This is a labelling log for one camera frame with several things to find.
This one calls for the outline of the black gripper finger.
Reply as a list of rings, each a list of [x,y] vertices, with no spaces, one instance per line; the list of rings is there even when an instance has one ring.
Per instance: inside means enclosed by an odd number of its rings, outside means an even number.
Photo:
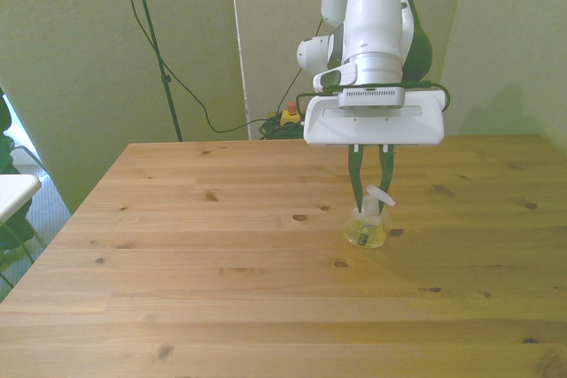
[[[394,146],[389,144],[379,145],[379,159],[382,171],[382,177],[379,188],[386,194],[389,194],[389,188],[392,182],[394,168]]]
[[[351,144],[348,151],[348,172],[356,203],[356,209],[361,212],[363,189],[361,183],[361,165],[363,160],[363,145]]]

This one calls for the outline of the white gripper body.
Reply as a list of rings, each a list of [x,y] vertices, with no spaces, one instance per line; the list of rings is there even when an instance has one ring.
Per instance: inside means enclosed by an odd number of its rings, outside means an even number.
[[[444,136],[441,89],[409,90],[400,107],[375,89],[346,89],[316,96],[307,105],[304,139],[327,145],[437,145]]]

